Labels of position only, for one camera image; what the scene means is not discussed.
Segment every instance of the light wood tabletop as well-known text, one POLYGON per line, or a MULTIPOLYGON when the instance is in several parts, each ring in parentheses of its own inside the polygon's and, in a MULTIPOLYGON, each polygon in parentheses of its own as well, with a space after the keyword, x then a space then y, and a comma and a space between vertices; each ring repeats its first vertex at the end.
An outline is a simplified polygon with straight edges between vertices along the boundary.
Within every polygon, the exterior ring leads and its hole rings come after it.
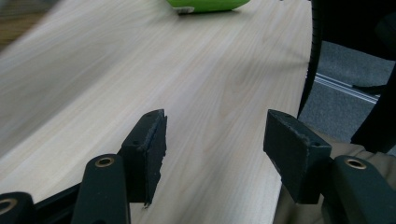
POLYGON ((162 178, 132 223, 271 223, 266 114, 297 114, 311 34, 305 0, 185 16, 165 0, 61 1, 0 54, 0 194, 37 203, 77 184, 163 108, 162 178))

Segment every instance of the wood grain surface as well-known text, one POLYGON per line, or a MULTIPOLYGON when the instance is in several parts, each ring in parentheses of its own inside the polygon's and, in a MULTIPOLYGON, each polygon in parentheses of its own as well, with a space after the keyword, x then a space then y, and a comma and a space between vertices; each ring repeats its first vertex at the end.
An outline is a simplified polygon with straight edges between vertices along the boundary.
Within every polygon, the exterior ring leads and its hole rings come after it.
POLYGON ((296 115, 310 36, 303 0, 187 16, 165 0, 58 3, 0 55, 0 193, 39 202, 76 184, 164 108, 163 176, 133 223, 271 223, 266 113, 296 115))

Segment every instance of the beige pants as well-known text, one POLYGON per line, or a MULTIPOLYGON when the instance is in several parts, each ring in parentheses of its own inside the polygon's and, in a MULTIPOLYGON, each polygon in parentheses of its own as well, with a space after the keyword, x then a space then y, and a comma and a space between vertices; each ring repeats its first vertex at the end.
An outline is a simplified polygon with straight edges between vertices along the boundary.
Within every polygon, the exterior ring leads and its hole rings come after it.
MULTIPOLYGON (((332 158, 340 155, 348 155, 366 160, 370 162, 382 176, 384 176, 393 189, 396 189, 396 157, 380 152, 373 154, 365 151, 362 146, 337 142, 329 136, 321 133, 317 134, 332 145, 332 158)), ((320 195, 318 204, 295 204, 289 193, 282 186, 274 223, 322 224, 324 223, 320 210, 322 202, 323 197, 320 195)))

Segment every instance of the black chair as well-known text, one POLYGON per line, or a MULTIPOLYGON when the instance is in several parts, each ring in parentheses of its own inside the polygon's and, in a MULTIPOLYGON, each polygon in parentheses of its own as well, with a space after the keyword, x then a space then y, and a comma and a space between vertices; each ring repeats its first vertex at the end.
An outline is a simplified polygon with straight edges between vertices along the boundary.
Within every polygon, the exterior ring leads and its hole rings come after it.
MULTIPOLYGON (((313 37, 299 115, 318 70, 322 41, 396 60, 395 0, 311 0, 313 37)), ((396 145, 396 65, 373 110, 351 139, 371 152, 396 145)))

